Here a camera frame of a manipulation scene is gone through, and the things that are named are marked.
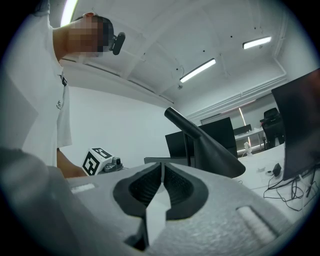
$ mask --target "office chair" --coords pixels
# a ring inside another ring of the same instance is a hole
[[[280,144],[285,142],[282,119],[275,107],[264,112],[262,128],[266,136],[266,150],[275,147],[276,138],[278,138]]]

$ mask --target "person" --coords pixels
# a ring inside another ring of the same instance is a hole
[[[69,86],[59,61],[99,56],[114,36],[112,23],[92,12],[52,28],[49,0],[39,3],[2,59],[0,147],[21,149],[58,167],[65,178],[86,176],[60,151],[71,145]]]

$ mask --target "ceiling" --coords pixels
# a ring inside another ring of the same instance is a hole
[[[51,3],[50,22],[60,24],[65,0]],[[283,9],[272,0],[78,0],[73,19],[94,11],[125,32],[119,55],[66,59],[99,67],[174,102],[217,76],[256,58],[273,55]],[[272,36],[270,43],[247,50],[244,42]],[[185,83],[187,74],[215,58],[216,64]]]

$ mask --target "white wall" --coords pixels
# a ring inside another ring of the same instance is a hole
[[[271,58],[255,59],[230,70],[229,73],[231,75],[229,78],[225,78],[222,74],[213,81],[209,81],[206,88],[194,89],[189,95],[175,102],[176,108],[187,116],[284,74]]]
[[[299,21],[292,15],[289,17],[285,39],[277,59],[287,72],[288,81],[320,68],[317,50]]]
[[[74,82],[72,76],[67,79]],[[165,135],[179,129],[164,116],[165,110],[107,92],[70,87],[73,145],[61,151],[78,166],[92,147],[110,151],[127,168],[143,165],[144,157],[169,157]]]

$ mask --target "textured gray foam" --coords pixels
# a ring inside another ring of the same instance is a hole
[[[119,180],[152,165],[149,163],[88,178],[72,178],[68,182],[70,187],[95,184],[97,188],[76,196],[102,225],[108,226],[116,237],[124,241],[137,232],[141,219],[122,212],[113,198],[113,189]],[[209,196],[205,205],[192,217],[167,221],[165,229],[145,254],[239,256],[253,253],[262,245],[236,212],[243,206],[251,206],[277,235],[290,227],[282,213],[242,184],[192,167],[172,165],[201,179],[208,187]]]

